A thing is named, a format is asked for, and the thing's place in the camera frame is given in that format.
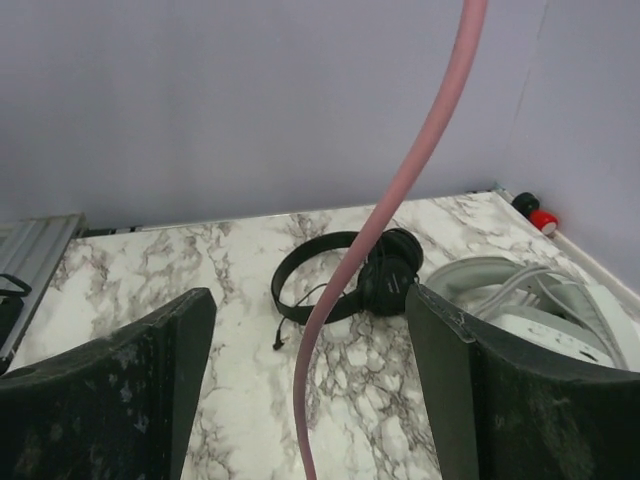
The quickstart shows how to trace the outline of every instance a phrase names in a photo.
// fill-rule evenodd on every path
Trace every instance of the marble table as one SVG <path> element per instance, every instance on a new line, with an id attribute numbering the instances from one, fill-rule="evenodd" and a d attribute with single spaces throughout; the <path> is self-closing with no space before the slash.
<path id="1" fill-rule="evenodd" d="M 302 242 L 358 230 L 370 207 L 249 218 L 93 237 L 71 243 L 12 369 L 105 335 L 192 287 L 218 304 L 184 480 L 303 479 L 292 415 L 301 335 L 280 315 L 271 275 Z M 422 278 L 466 256 L 503 255 L 588 279 L 497 193 L 406 202 L 393 225 L 422 243 Z M 307 262 L 285 286 L 296 299 L 326 281 L 341 252 Z M 357 315 L 324 328 L 310 378 L 311 441 L 319 478 L 435 480 L 435 448 L 403 318 Z"/>

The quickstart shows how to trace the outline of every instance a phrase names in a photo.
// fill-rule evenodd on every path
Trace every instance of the black headphones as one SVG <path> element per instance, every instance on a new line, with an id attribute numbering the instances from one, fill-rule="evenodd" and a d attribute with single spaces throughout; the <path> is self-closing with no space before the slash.
<path id="1" fill-rule="evenodd" d="M 313 310 L 313 306 L 291 307 L 280 301 L 282 287 L 294 270 L 320 253 L 350 247 L 357 234 L 335 232 L 322 235 L 303 243 L 285 257 L 271 280 L 271 295 L 283 317 L 305 325 Z M 367 256 L 358 274 L 356 289 L 338 300 L 326 323 L 361 311 L 377 317 L 404 313 L 409 286 L 416 281 L 423 260 L 422 247 L 410 232 L 403 228 L 385 231 Z"/>

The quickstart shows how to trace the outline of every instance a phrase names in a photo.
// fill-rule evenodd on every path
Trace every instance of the red cap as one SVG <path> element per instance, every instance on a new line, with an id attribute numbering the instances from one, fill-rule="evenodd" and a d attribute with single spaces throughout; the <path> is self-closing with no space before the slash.
<path id="1" fill-rule="evenodd" d="M 544 210 L 534 210 L 529 215 L 529 220 L 545 235 L 551 235 L 558 228 L 558 219 Z"/>

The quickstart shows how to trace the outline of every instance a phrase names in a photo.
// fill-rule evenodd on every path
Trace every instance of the pink cable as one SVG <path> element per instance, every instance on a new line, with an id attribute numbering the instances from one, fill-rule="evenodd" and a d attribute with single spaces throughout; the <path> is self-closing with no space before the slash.
<path id="1" fill-rule="evenodd" d="M 320 334 L 320 329 L 349 280 L 356 273 L 358 267 L 382 235 L 391 217 L 404 201 L 447 127 L 473 64 L 487 10 L 487 1 L 464 0 L 451 59 L 429 115 L 411 150 L 409 150 L 407 157 L 393 178 L 389 189 L 376 205 L 322 292 L 302 335 L 293 377 L 293 413 L 296 421 L 300 455 L 307 480 L 317 480 L 313 454 L 309 445 L 309 431 L 305 411 L 305 388 L 311 355 Z"/>

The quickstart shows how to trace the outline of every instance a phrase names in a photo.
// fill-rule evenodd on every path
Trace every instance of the wall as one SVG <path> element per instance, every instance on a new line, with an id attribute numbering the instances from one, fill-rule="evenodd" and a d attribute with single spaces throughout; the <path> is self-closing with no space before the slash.
<path id="1" fill-rule="evenodd" d="M 414 196 L 490 186 L 543 0 L 492 0 Z M 3 0 L 0 221 L 93 226 L 376 201 L 444 73 L 462 1 Z"/>
<path id="2" fill-rule="evenodd" d="M 640 3 L 550 1 L 501 183 L 640 291 Z"/>

